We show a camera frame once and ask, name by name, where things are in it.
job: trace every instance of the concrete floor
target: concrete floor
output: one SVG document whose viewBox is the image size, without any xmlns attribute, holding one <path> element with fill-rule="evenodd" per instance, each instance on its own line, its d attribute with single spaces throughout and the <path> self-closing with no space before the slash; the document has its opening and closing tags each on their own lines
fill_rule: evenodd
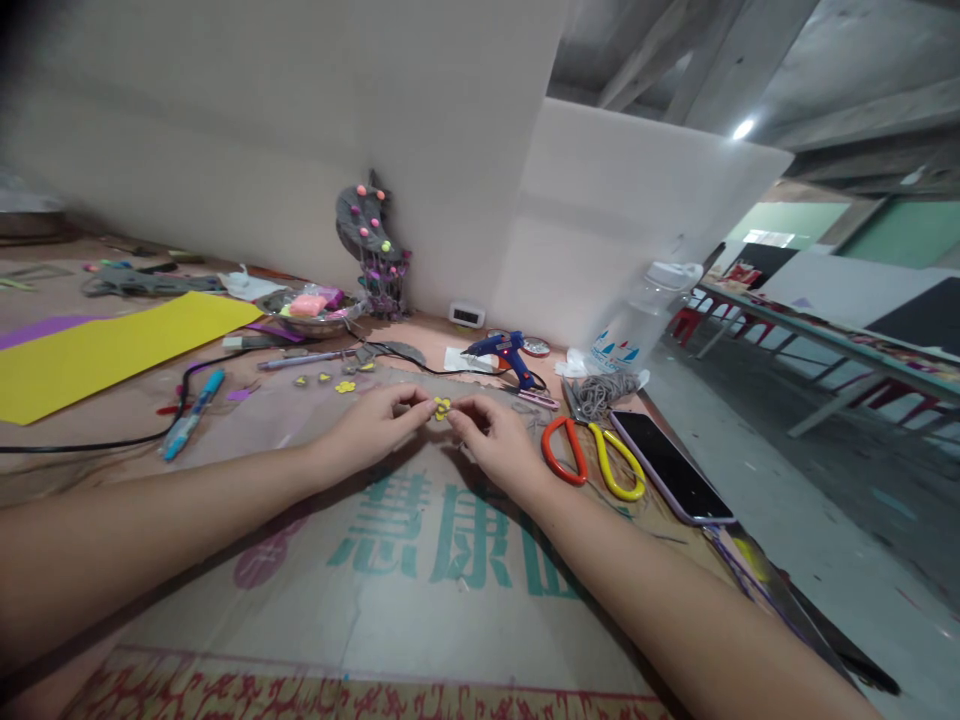
<svg viewBox="0 0 960 720">
<path fill-rule="evenodd" d="M 648 363 L 651 397 L 770 559 L 900 683 L 900 697 L 865 688 L 880 712 L 958 717 L 956 457 L 868 410 L 791 440 L 785 431 L 827 390 L 804 382 L 802 362 L 771 361 L 750 342 L 758 332 L 694 360 L 711 326 L 686 349 L 663 338 Z"/>
</svg>

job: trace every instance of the plastic bottle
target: plastic bottle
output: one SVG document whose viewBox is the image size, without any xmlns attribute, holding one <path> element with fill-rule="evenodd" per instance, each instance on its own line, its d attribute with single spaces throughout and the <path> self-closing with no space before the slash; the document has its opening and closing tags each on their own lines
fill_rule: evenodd
<svg viewBox="0 0 960 720">
<path fill-rule="evenodd" d="M 624 307 L 594 340 L 589 362 L 604 373 L 639 373 L 667 324 L 686 305 L 703 267 L 655 262 L 625 298 Z"/>
</svg>

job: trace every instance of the yellow paper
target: yellow paper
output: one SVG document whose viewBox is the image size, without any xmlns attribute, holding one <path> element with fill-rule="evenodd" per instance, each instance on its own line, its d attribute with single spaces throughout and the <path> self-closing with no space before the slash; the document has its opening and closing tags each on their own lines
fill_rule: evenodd
<svg viewBox="0 0 960 720">
<path fill-rule="evenodd" d="M 191 292 L 0 351 L 0 420 L 29 425 L 261 314 L 249 303 Z"/>
</svg>

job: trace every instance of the gray string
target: gray string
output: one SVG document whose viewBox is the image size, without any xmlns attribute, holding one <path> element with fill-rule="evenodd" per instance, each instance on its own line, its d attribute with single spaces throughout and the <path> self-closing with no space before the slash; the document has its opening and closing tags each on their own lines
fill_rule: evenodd
<svg viewBox="0 0 960 720">
<path fill-rule="evenodd" d="M 632 373 L 616 372 L 591 375 L 580 385 L 577 400 L 587 420 L 600 422 L 617 400 L 640 389 L 640 378 Z"/>
</svg>

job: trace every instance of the green wall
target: green wall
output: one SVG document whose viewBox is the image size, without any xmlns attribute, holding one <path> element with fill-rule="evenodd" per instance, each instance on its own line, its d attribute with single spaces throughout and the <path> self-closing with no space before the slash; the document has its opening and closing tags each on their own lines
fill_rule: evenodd
<svg viewBox="0 0 960 720">
<path fill-rule="evenodd" d="M 922 269 L 960 242 L 960 202 L 897 202 L 881 210 L 840 255 Z"/>
<path fill-rule="evenodd" d="M 805 250 L 823 237 L 847 203 L 757 203 L 727 235 L 728 240 L 743 240 L 751 230 L 793 233 L 797 237 L 788 247 Z"/>
</svg>

